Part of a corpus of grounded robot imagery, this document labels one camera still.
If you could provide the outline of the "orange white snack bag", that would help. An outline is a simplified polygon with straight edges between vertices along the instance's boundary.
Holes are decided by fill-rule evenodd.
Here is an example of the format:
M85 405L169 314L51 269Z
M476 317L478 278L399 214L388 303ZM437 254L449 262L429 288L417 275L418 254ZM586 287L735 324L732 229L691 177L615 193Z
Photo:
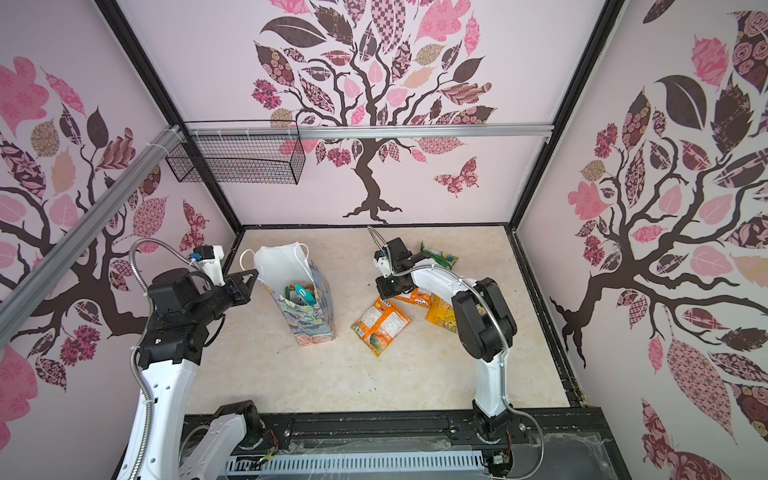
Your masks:
M417 305L424 308L432 306L432 294L429 291L422 291L418 288L408 293L401 293L395 297L395 300L405 302L410 305Z
M379 357L411 323L411 319L392 302L377 298L350 329Z

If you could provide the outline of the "teal snack bag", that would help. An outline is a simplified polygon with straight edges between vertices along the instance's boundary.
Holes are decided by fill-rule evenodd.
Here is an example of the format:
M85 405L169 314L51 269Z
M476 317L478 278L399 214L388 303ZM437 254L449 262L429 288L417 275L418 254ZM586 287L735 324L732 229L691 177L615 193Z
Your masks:
M306 289L300 284L295 284L293 286L292 299L294 299L296 303L301 303L302 305L313 306L316 304L316 299L312 290Z

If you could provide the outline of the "floral paper bag white handles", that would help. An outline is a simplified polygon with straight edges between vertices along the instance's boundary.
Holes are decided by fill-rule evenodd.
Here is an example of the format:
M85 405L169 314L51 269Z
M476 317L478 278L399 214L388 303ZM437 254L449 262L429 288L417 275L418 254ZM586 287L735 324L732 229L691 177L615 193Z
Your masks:
M334 313L329 283L314 265L306 244L247 249L239 255L242 270L254 268L258 281L283 314L301 346L335 339Z

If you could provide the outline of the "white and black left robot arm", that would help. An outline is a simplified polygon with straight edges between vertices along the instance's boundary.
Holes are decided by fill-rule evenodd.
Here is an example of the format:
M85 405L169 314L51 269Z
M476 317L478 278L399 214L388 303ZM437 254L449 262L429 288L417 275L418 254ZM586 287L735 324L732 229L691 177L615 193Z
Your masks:
M205 291L195 285L197 277L207 276L174 269L156 276L148 288L153 308L131 355L140 396L118 470L121 479L214 479L238 445L260 440L265 431L253 401L226 404L189 456L179 456L191 387L213 338L208 327L230 308L249 303L258 272L228 275Z

